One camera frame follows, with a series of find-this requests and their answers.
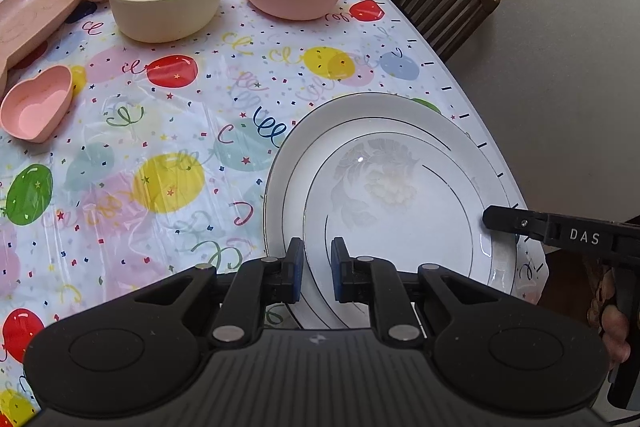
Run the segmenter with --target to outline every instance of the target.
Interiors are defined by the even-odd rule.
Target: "blue balloon print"
[[[415,80],[420,75],[418,64],[409,57],[402,56],[400,48],[382,55],[380,57],[380,67],[386,74],[403,80]]]
[[[78,153],[66,170],[65,188],[73,192],[87,190],[111,171],[114,157],[111,147],[90,143]]]
[[[80,4],[76,6],[76,8],[71,12],[71,15],[66,18],[66,24],[73,24],[74,22],[78,22],[80,19],[91,15],[98,9],[98,5],[95,2],[91,1],[80,1]]]

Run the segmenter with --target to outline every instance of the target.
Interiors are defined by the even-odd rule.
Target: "balloon print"
[[[196,61],[186,55],[158,58],[146,67],[149,82],[160,87],[177,89],[191,84],[198,76]]]
[[[4,325],[2,325],[4,343],[2,347],[15,360],[22,363],[24,350],[27,349],[34,335],[43,329],[44,325],[35,313],[25,308],[18,308],[9,313],[9,316],[4,320]]]
[[[0,296],[6,297],[15,290],[20,277],[20,258],[16,252],[15,229],[11,223],[0,227]]]
[[[356,55],[350,55],[353,62],[356,64],[356,70],[354,73],[340,81],[341,84],[351,87],[367,86],[373,80],[373,68],[369,64],[367,57],[360,58]]]
[[[214,152],[225,167],[236,171],[261,171],[269,168],[276,150],[270,141],[255,132],[255,127],[235,120],[219,131]]]
[[[385,53],[380,57],[380,67],[386,74],[403,80],[415,80],[420,75],[420,68],[409,57],[404,57],[402,50]]]
[[[73,96],[76,97],[86,86],[86,71],[82,66],[71,66],[71,82],[73,83]]]
[[[5,389],[0,393],[0,410],[12,425],[21,427],[36,414],[33,404],[21,393],[13,389]]]
[[[87,190],[109,175],[114,165],[113,149],[104,143],[85,146],[66,170],[65,188],[72,191]]]
[[[385,16],[382,8],[373,0],[357,2],[349,8],[349,13],[354,19],[361,22],[379,21]]]
[[[351,57],[335,48],[311,48],[305,52],[302,59],[311,73],[331,80],[349,78],[356,71]]]
[[[427,102],[426,100],[423,100],[421,98],[412,98],[412,100],[414,102],[421,103],[423,106],[428,107],[429,109],[433,109],[438,114],[442,114],[441,111],[431,102]]]
[[[187,206],[204,187],[204,170],[186,153],[148,159],[133,179],[133,197],[148,210],[165,214]]]
[[[6,217],[15,225],[38,219],[51,201],[53,176],[44,165],[34,163],[15,177],[6,195]]]

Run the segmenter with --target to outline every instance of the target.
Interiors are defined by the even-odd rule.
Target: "plastic tablecloth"
[[[0,425],[37,409],[21,362],[44,326],[196,263],[231,271],[263,256],[271,162],[296,122],[332,98],[427,102],[524,206],[478,114],[389,0],[340,0],[305,23],[222,0],[202,31],[157,45],[124,38],[108,4],[84,3],[8,87],[54,64],[74,79],[54,135],[36,145],[0,132]],[[15,198],[31,206],[18,211]],[[536,302],[546,274],[540,246],[520,241],[513,294]],[[294,325],[282,305],[266,319]]]

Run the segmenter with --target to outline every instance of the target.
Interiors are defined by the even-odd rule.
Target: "red balloon print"
[[[354,19],[362,22],[379,21],[385,16],[382,8],[373,0],[357,2],[349,8],[349,13]]]
[[[9,313],[4,321],[4,326],[2,326],[4,344],[2,347],[15,360],[22,363],[24,350],[27,349],[34,335],[43,329],[44,325],[35,313],[25,308],[18,308]]]
[[[146,67],[149,82],[160,87],[185,87],[198,76],[198,65],[191,57],[185,55],[169,55],[158,58]]]

